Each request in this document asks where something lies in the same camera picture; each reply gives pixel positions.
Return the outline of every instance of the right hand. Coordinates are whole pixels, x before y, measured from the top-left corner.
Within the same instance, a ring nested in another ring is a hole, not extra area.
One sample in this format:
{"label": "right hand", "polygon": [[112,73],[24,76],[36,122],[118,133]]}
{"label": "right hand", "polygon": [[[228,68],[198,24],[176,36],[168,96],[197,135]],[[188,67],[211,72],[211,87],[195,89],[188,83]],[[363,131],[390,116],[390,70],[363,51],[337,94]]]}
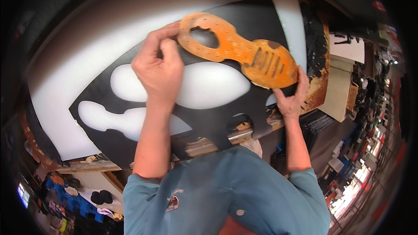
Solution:
{"label": "right hand", "polygon": [[[147,105],[173,109],[183,80],[184,64],[177,43],[170,39],[179,33],[179,22],[166,25],[148,34],[131,67],[148,94]],[[157,52],[163,52],[163,59]]]}
{"label": "right hand", "polygon": [[298,67],[298,88],[294,96],[285,97],[280,89],[272,89],[277,99],[277,107],[283,115],[284,120],[299,119],[300,107],[306,100],[309,89],[309,78],[306,76],[302,66]]}

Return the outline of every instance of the window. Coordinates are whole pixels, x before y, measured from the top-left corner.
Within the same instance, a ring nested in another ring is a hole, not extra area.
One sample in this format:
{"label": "window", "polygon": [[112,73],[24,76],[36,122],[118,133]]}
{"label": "window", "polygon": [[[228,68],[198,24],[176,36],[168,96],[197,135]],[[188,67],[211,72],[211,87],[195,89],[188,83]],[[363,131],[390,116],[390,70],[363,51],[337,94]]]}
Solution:
{"label": "window", "polygon": [[29,202],[29,193],[25,190],[22,183],[19,183],[18,194],[19,194],[20,198],[22,199],[22,202],[23,202],[24,206],[27,209],[28,208],[28,202]]}

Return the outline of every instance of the blue shirt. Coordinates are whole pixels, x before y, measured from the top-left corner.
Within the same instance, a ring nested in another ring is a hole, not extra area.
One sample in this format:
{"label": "blue shirt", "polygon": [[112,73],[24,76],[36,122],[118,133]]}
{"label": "blue shirt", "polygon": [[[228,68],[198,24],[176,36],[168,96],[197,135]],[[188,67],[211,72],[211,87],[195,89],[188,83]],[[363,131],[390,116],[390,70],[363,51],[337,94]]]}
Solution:
{"label": "blue shirt", "polygon": [[187,160],[161,181],[129,176],[123,211],[126,235],[217,235],[228,214],[258,235],[324,235],[330,224],[312,168],[285,179],[242,146]]}

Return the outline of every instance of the stack of black sheets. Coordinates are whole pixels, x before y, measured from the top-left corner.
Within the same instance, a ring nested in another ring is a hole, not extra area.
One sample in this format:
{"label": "stack of black sheets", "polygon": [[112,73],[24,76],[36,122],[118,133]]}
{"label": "stack of black sheets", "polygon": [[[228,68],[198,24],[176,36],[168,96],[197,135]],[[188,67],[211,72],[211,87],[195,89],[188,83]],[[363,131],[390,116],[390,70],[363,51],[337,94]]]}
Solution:
{"label": "stack of black sheets", "polygon": [[300,128],[308,152],[311,152],[321,131],[333,122],[335,122],[335,119],[318,109],[300,116]]}

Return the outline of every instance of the shirt sleeve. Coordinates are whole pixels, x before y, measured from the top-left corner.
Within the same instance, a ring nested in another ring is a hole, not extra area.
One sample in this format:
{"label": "shirt sleeve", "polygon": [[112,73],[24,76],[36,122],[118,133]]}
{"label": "shirt sleeve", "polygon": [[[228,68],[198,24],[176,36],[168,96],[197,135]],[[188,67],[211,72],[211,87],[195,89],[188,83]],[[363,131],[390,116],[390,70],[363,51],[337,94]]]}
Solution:
{"label": "shirt sleeve", "polygon": [[144,179],[139,175],[128,177],[128,183],[123,189],[125,235],[144,233],[159,187],[158,179]]}
{"label": "shirt sleeve", "polygon": [[317,214],[317,224],[319,228],[324,229],[324,234],[326,234],[331,222],[331,216],[313,168],[311,167],[303,171],[291,171],[288,180],[305,197],[312,210]]}

